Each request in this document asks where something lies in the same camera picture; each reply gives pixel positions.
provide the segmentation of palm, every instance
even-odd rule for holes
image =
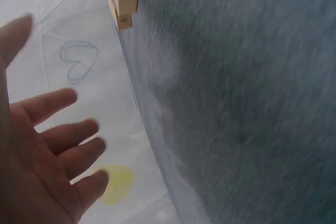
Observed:
[[[31,21],[24,18],[8,26],[11,32],[26,26],[29,35]],[[6,29],[0,30],[0,46]],[[28,37],[22,30],[19,32],[18,36]],[[12,46],[14,53],[7,47],[2,55],[15,55],[23,44]],[[8,66],[9,62],[5,58],[1,63]],[[0,81],[3,91],[0,93],[0,222],[77,223],[103,194],[108,182],[105,172],[99,171],[70,184],[105,149],[99,138],[79,145],[97,133],[96,122],[85,120],[37,133],[34,126],[73,104],[76,93],[63,89],[8,106],[6,81]]]

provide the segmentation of gray cloth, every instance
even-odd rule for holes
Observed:
[[[336,223],[336,0],[139,0],[120,32],[184,224]]]

